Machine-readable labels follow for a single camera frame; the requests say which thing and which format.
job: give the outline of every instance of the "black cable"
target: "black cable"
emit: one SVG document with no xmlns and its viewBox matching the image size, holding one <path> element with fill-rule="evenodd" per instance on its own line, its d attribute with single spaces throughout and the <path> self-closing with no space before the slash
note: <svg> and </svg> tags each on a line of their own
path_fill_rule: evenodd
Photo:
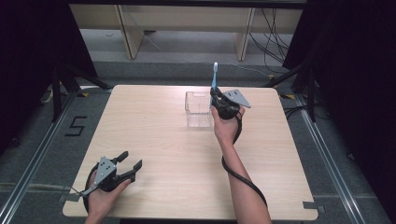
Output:
<svg viewBox="0 0 396 224">
<path fill-rule="evenodd" d="M 262 194 L 262 191 L 257 188 L 256 185 L 254 185 L 252 182 L 250 182 L 248 179 L 242 177 L 241 175 L 237 174 L 236 172 L 234 172 L 232 169 L 230 169 L 230 167 L 227 166 L 227 164 L 225 163 L 224 157 L 221 157 L 221 164 L 224 167 L 224 170 L 226 170 L 229 174 L 233 175 L 235 178 L 239 179 L 240 181 L 244 182 L 245 184 L 247 184 L 249 187 L 251 187 L 254 191 L 256 191 L 260 197 L 262 198 L 262 201 L 265 203 L 265 206 L 268 207 L 267 205 L 267 201 L 265 200 L 264 195 Z"/>
<path fill-rule="evenodd" d="M 271 52 L 270 50 L 268 50 L 268 49 L 266 49 L 265 47 L 263 47 L 263 46 L 253 37 L 252 34 L 249 34 L 249 35 L 250 35 L 251 39 L 253 40 L 253 42 L 256 44 L 256 46 L 257 46 L 261 51 L 263 51 L 264 53 L 269 54 L 271 57 L 273 57 L 273 58 L 274 58 L 275 60 L 277 60 L 278 62 L 283 63 L 281 58 L 277 57 L 273 52 Z"/>
</svg>

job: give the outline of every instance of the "gray floor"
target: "gray floor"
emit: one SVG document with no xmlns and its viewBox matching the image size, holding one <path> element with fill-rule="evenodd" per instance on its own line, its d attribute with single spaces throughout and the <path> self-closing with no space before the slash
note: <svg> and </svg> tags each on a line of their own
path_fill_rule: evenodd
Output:
<svg viewBox="0 0 396 224">
<path fill-rule="evenodd" d="M 210 82 L 207 82 L 210 81 L 213 62 L 218 62 L 219 71 L 228 75 L 228 78 L 222 80 L 224 86 L 260 86 L 269 81 L 269 75 L 280 76 L 281 73 L 268 70 L 265 64 L 277 72 L 287 71 L 279 67 L 281 64 L 276 60 L 269 56 L 264 57 L 252 41 L 248 43 L 245 61 L 238 62 L 231 34 L 163 31 L 147 33 L 136 59 L 131 61 L 127 58 L 120 31 L 81 32 L 99 77 L 113 85 L 184 85 L 192 80 L 197 85 L 210 85 Z M 265 46 L 263 35 L 254 34 L 254 37 Z M 282 38 L 288 43 L 291 36 L 282 35 Z M 276 51 L 277 46 L 271 44 L 268 49 Z M 291 82 L 292 80 L 288 80 L 281 83 L 277 87 L 279 93 L 290 93 Z M 84 222 L 84 218 L 65 217 L 62 213 L 64 203 L 59 202 L 59 198 L 74 182 L 109 94 L 99 91 L 90 93 L 88 97 L 74 99 L 11 223 Z M 281 99 L 281 103 L 285 108 L 297 106 L 296 101 L 292 99 Z M 0 158 L 1 203 L 6 201 L 44 138 L 50 126 L 51 111 L 51 104 L 39 107 L 19 135 L 21 145 L 9 148 Z M 359 167 L 346 156 L 347 148 L 336 127 L 327 117 L 325 108 L 316 107 L 316 114 L 318 128 L 366 223 L 390 223 Z M 84 132 L 80 137 L 67 137 L 67 133 L 75 131 L 69 129 L 75 116 L 87 117 L 78 121 L 78 125 L 85 126 Z M 298 112 L 290 116 L 289 125 L 319 210 L 318 219 L 306 223 L 352 223 L 302 114 Z M 116 218 L 106 220 L 106 223 L 118 222 Z M 275 223 L 301 222 L 291 220 Z"/>
</svg>

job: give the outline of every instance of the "hand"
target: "hand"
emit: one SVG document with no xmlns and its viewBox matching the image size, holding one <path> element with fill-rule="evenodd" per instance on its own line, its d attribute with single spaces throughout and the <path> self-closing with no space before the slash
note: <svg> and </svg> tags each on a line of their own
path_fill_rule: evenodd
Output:
<svg viewBox="0 0 396 224">
<path fill-rule="evenodd" d="M 221 119 L 218 110 L 214 106 L 212 106 L 211 110 L 213 120 L 215 122 L 215 135 L 218 138 L 220 145 L 233 145 L 233 139 L 238 131 L 238 121 L 236 118 Z M 241 119 L 245 113 L 245 108 L 241 106 L 239 113 L 236 116 Z"/>
<path fill-rule="evenodd" d="M 90 186 L 96 176 L 96 172 L 91 175 Z M 101 189 L 94 190 L 88 197 L 89 214 L 85 223 L 102 223 L 103 219 L 110 213 L 119 195 L 131 184 L 131 179 L 120 183 L 110 192 Z"/>
</svg>

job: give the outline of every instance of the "tape mark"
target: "tape mark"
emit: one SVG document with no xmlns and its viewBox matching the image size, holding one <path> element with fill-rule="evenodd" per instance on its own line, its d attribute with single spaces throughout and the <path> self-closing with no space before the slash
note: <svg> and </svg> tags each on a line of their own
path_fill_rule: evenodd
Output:
<svg viewBox="0 0 396 224">
<path fill-rule="evenodd" d="M 75 122 L 76 122 L 77 119 L 86 119 L 86 118 L 87 118 L 87 116 L 75 116 L 73 118 L 73 122 L 70 124 L 69 128 L 79 129 L 79 132 L 78 133 L 67 133 L 64 136 L 67 136 L 67 137 L 78 137 L 78 136 L 81 136 L 82 130 L 84 130 L 85 126 L 75 125 Z"/>
</svg>

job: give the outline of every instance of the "clear plastic box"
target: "clear plastic box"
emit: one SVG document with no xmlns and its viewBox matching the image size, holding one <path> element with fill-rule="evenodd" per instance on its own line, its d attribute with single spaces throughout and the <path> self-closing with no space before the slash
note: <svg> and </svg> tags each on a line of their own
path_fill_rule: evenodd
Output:
<svg viewBox="0 0 396 224">
<path fill-rule="evenodd" d="M 212 125 L 209 91 L 187 91 L 185 109 L 189 127 L 210 127 Z"/>
</svg>

